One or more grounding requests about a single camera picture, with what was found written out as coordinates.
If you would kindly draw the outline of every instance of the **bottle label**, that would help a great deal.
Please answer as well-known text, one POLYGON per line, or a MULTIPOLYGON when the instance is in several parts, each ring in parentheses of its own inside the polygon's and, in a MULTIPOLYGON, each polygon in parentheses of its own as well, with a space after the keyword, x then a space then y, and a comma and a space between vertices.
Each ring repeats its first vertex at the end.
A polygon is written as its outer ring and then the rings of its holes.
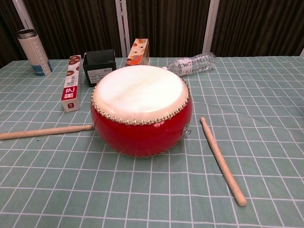
POLYGON ((181 65, 182 75, 188 75, 192 71, 192 62, 189 58, 181 58, 177 60, 181 65))

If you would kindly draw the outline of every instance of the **red drum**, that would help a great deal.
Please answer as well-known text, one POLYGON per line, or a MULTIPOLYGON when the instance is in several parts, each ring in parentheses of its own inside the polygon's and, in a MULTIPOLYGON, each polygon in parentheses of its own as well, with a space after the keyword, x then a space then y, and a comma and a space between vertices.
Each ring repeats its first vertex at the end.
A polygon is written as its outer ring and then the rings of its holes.
POLYGON ((120 153, 155 155, 189 133, 189 89, 168 70, 145 65, 120 68, 96 85, 91 98, 97 133, 120 153))

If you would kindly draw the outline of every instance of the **drumhead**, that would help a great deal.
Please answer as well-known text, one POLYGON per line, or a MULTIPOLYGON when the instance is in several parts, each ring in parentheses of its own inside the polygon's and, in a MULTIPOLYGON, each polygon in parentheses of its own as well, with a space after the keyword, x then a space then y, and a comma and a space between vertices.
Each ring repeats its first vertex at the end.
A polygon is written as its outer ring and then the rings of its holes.
POLYGON ((102 115, 125 124, 171 118, 187 104, 189 91, 176 74, 155 66, 127 66, 106 75, 94 88, 92 104, 102 115))

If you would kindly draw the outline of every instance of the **tablecloth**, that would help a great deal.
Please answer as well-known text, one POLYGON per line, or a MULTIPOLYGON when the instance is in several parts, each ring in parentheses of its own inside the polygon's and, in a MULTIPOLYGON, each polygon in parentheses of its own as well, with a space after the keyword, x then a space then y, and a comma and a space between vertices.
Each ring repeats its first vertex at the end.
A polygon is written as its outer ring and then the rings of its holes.
MULTIPOLYGON (((175 58, 153 58, 166 66, 175 58)), ((117 58, 118 68, 125 58, 117 58)), ((28 61, 0 69, 0 133, 91 124, 60 102, 68 60, 49 76, 28 61)), ((92 131, 0 142, 2 228, 304 227, 304 58, 218 57, 183 77, 191 135, 147 159, 113 151, 92 131), (248 204, 239 207, 208 145, 204 116, 248 204)))

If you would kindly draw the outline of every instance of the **white box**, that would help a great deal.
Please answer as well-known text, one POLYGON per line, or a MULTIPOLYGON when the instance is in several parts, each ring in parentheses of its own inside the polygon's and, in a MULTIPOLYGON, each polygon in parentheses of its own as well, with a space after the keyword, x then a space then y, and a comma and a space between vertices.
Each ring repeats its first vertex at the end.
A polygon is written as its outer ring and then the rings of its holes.
POLYGON ((81 55, 70 57, 61 96, 61 102, 66 112, 80 109, 82 61, 81 55))

